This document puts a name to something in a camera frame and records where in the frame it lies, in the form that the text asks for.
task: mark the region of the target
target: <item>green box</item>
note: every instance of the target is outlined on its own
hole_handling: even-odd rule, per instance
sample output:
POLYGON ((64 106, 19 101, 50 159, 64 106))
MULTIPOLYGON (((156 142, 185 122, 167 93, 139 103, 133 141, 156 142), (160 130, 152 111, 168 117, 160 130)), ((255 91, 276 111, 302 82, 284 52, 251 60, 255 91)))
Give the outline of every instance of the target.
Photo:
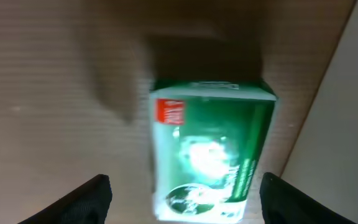
POLYGON ((276 102, 262 80, 157 80, 149 102, 157 219, 239 222, 276 102))

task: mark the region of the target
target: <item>gray surface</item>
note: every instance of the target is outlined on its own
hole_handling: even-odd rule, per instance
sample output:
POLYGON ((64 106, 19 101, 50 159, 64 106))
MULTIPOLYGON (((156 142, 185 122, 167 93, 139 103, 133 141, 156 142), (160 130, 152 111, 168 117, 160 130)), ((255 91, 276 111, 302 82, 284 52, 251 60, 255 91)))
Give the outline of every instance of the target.
POLYGON ((184 14, 179 1, 107 2, 0 0, 0 223, 35 214, 98 173, 112 182, 106 223, 155 223, 142 33, 239 38, 254 29, 263 76, 282 98, 244 221, 263 223, 262 174, 280 173, 352 1, 230 1, 219 13, 200 0, 184 14), (224 26, 212 28, 211 17, 224 26), (245 29, 255 17, 262 22, 245 29))
POLYGON ((358 3, 283 178, 358 223, 358 3))

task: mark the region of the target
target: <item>box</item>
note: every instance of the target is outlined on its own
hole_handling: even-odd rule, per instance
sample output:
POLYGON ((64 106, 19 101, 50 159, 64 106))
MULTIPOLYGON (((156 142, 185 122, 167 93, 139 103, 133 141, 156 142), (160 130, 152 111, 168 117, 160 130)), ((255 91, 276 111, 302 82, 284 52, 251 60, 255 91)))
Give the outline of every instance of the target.
POLYGON ((239 222, 276 101, 262 80, 157 80, 149 101, 157 219, 239 222))

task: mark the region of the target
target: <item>brown wooden surface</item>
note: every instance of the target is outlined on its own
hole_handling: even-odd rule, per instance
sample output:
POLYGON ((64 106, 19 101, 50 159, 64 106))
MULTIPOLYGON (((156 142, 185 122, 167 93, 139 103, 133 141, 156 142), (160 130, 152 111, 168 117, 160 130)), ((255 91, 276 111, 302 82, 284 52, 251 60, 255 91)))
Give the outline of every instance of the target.
POLYGON ((145 34, 260 43, 281 98, 243 223, 279 174, 351 11, 351 0, 0 0, 0 223, 19 222, 98 173, 106 223, 156 223, 151 208, 145 34))

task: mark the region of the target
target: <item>red label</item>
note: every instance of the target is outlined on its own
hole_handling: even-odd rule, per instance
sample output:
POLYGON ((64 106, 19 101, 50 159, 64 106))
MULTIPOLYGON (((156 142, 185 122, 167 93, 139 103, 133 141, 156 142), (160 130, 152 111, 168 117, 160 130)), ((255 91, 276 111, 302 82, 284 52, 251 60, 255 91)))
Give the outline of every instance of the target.
POLYGON ((163 124, 183 125, 185 102, 182 100, 157 99, 157 121, 163 124))

